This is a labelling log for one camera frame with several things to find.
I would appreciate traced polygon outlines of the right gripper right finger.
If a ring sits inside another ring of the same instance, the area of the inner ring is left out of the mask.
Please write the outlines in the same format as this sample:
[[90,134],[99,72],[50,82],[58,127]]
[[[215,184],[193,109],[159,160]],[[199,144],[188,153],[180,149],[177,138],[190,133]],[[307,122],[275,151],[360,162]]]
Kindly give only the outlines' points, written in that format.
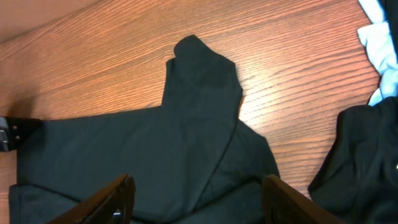
[[268,224],[341,224],[342,220],[280,180],[262,180],[262,211]]

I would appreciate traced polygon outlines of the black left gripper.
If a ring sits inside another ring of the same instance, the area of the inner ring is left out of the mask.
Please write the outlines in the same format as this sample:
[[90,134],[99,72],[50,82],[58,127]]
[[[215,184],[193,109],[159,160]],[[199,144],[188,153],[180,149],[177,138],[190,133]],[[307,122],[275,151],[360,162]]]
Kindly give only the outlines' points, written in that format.
[[41,120],[33,118],[1,117],[1,152],[16,150],[42,125]]

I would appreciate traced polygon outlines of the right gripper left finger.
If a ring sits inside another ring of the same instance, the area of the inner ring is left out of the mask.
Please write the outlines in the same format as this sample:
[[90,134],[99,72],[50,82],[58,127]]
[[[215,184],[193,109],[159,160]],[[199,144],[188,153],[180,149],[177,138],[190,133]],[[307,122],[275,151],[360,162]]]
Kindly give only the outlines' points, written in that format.
[[90,198],[51,220],[50,224],[129,224],[136,186],[133,177],[122,175]]

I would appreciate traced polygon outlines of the black t-shirt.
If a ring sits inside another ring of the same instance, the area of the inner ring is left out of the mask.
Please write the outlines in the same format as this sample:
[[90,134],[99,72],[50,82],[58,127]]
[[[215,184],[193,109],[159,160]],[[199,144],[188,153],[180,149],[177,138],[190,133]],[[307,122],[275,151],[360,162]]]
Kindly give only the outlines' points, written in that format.
[[154,108],[44,121],[17,150],[11,223],[46,223],[129,174],[133,223],[263,223],[261,182],[279,173],[238,118],[235,64],[194,35],[166,64]]

